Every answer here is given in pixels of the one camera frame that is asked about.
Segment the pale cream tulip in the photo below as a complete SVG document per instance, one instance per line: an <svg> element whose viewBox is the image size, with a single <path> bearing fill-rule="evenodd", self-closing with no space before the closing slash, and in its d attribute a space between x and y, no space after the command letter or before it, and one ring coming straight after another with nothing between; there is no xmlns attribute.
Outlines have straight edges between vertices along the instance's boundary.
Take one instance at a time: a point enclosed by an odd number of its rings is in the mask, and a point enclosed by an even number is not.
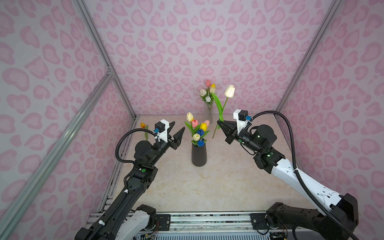
<svg viewBox="0 0 384 240"><path fill-rule="evenodd" d="M201 135L200 134L194 134L193 135L193 141L198 142L200 139L201 139Z"/></svg>

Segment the cream yellow tulip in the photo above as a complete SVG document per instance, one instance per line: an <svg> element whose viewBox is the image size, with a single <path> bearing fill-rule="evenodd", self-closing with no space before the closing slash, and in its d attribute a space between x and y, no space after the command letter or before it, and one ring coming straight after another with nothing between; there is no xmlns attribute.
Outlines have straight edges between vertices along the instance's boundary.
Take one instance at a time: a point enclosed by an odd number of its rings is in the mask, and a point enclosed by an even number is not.
<svg viewBox="0 0 384 240"><path fill-rule="evenodd" d="M191 112L187 113L187 121L185 122L185 124L190 130L192 136L195 134L195 128L193 128L191 124L193 120L195 120L194 115Z"/></svg>

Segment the clear glass vase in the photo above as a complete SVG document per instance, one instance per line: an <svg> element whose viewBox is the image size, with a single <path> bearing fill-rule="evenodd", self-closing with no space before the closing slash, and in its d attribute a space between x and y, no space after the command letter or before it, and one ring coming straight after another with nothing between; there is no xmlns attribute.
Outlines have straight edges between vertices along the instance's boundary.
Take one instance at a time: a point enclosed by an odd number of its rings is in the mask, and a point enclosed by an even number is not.
<svg viewBox="0 0 384 240"><path fill-rule="evenodd" d="M210 123L213 121L213 104L204 102L203 119L208 120Z"/></svg>

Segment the blue tulip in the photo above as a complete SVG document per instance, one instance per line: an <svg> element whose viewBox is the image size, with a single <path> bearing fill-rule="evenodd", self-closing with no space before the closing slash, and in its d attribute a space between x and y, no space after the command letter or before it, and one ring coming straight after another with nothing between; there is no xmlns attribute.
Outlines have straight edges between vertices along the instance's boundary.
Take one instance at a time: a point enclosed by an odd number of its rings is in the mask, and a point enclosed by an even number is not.
<svg viewBox="0 0 384 240"><path fill-rule="evenodd" d="M197 146L198 146L198 147L203 147L204 144L205 144L205 141L204 141L204 140L199 140L199 141L197 141Z"/></svg>
<svg viewBox="0 0 384 240"><path fill-rule="evenodd" d="M204 132L202 129L199 129L199 130L197 131L197 134L199 134L200 136L203 136L204 133L205 133L205 132Z"/></svg>

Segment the black tapered vase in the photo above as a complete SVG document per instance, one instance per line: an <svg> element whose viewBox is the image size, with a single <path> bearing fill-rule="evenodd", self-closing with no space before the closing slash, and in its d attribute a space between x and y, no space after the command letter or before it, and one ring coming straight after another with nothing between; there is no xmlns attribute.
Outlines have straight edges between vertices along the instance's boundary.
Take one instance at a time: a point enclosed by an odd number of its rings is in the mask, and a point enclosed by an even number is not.
<svg viewBox="0 0 384 240"><path fill-rule="evenodd" d="M196 167L202 167L207 163L207 146L192 145L192 163Z"/></svg>

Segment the white blue-tinged tulip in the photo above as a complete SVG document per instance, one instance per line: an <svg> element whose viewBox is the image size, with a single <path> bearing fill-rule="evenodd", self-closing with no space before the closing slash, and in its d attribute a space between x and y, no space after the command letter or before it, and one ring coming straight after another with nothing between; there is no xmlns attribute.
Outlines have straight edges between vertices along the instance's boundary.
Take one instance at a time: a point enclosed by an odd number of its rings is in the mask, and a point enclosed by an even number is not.
<svg viewBox="0 0 384 240"><path fill-rule="evenodd" d="M209 104L209 103L212 101L211 97L209 97L209 96L207 96L207 97L205 98L205 100L206 100L206 103L207 103L207 104Z"/></svg>

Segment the ivory white tulip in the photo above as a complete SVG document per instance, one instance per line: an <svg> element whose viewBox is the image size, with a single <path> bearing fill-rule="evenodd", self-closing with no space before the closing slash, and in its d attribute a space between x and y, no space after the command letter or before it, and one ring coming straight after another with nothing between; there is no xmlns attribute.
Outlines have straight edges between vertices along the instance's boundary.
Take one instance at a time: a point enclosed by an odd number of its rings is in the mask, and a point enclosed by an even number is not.
<svg viewBox="0 0 384 240"><path fill-rule="evenodd" d="M236 88L234 87L234 85L229 85L227 87L227 89L225 91L226 100L225 100L223 105L222 105L219 97L215 93L212 93L212 98L213 98L213 100L217 106L218 112L219 112L219 121L221 121L221 122L224 121L223 114L224 114L224 110L225 110L225 107L227 105L228 99L231 99L234 97L235 89Z"/></svg>

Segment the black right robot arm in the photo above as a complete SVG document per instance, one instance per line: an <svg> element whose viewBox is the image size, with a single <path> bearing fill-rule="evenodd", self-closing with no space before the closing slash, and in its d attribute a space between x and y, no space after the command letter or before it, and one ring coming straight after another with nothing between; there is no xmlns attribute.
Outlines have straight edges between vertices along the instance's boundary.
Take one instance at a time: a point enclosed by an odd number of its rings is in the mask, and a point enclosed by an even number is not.
<svg viewBox="0 0 384 240"><path fill-rule="evenodd" d="M356 240L357 199L329 189L300 170L295 152L289 160L277 151L273 147L277 140L274 130L268 125L253 126L255 118L249 116L248 111L235 110L233 121L218 120L217 123L228 144L239 142L251 151L259 169L284 181L314 206L314 209L305 209L276 202L266 211L265 225L269 229L291 226L295 239L296 229L301 227L317 232L326 240Z"/></svg>

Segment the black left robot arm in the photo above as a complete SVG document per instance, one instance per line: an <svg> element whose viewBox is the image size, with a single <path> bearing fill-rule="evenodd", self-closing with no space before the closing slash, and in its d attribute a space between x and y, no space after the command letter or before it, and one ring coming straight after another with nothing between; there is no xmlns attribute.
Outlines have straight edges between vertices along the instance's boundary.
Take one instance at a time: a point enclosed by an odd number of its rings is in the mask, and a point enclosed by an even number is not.
<svg viewBox="0 0 384 240"><path fill-rule="evenodd" d="M129 213L138 199L145 193L154 181L158 168L155 164L169 148L176 150L182 142L185 128L181 128L173 136L170 135L175 122L161 120L155 124L155 130L142 129L155 138L151 144L149 141L140 141L135 146L133 160L124 160L120 156L120 147L123 141L139 131L128 131L119 140L115 157L120 163L133 164L132 170L124 177L124 187L118 197L101 217L88 229L81 228L75 235L76 240L131 240L141 230L155 230L156 209L141 205L130 217Z"/></svg>

